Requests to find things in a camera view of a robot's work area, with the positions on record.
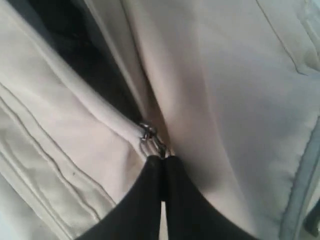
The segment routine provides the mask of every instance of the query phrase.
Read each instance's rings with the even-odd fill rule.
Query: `metal zipper slider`
[[[167,153],[170,154],[167,146],[160,140],[158,136],[158,131],[154,126],[146,122],[141,122],[139,125],[144,129],[144,134],[141,138],[143,142],[152,140],[153,144],[157,149],[159,156],[162,159],[166,157]]]

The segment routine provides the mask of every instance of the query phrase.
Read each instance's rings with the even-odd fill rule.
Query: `zipper pull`
[[[153,144],[155,145],[157,152],[159,154],[159,156],[164,159],[168,153],[168,155],[170,155],[170,152],[167,148],[167,146],[160,140],[159,136],[158,136],[158,131],[157,129],[152,126],[149,123],[146,122],[141,122],[140,127],[142,127],[144,129],[144,134],[141,138],[141,140],[143,142],[146,142],[148,140],[152,140]]]

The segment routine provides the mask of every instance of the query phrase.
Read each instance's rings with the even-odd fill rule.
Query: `white jacket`
[[[317,0],[84,2],[205,198],[258,239],[299,239],[320,197]],[[142,135],[0,0],[0,239],[80,236],[153,154]]]

